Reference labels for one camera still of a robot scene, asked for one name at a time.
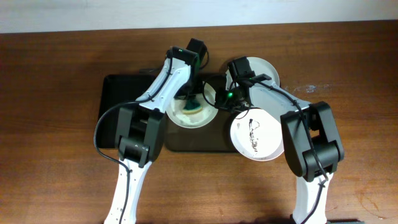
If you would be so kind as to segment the green and yellow sponge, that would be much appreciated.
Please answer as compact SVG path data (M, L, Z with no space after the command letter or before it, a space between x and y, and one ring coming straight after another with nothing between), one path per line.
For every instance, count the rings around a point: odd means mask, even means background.
M183 107L183 114L195 114L200 112L203 109L202 105L196 98L190 98L186 101L185 106Z

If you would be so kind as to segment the white plate with black smear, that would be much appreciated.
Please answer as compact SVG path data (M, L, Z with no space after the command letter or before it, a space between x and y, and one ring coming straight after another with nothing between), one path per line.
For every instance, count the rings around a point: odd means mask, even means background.
M284 152L280 123L262 109L238 114L229 135L234 148L254 161L270 161Z

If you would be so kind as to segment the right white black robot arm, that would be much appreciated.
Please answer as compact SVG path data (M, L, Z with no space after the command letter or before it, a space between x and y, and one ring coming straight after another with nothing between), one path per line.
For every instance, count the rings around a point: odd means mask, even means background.
M243 112L231 123L234 148L254 161L283 150L296 176L294 223L327 223L330 180L345 152L329 104L311 103L283 90L273 68L260 72L249 58L228 62L226 88L216 93L216 107Z

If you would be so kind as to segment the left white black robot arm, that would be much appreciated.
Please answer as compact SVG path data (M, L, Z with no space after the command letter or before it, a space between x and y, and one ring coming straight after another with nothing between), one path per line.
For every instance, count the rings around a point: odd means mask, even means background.
M134 101L118 103L99 118L118 112L114 146L118 181L105 223L135 223L137 204L149 167L164 143L165 111L179 94L190 94L207 47L191 39L185 48L171 47L164 65L150 87Z

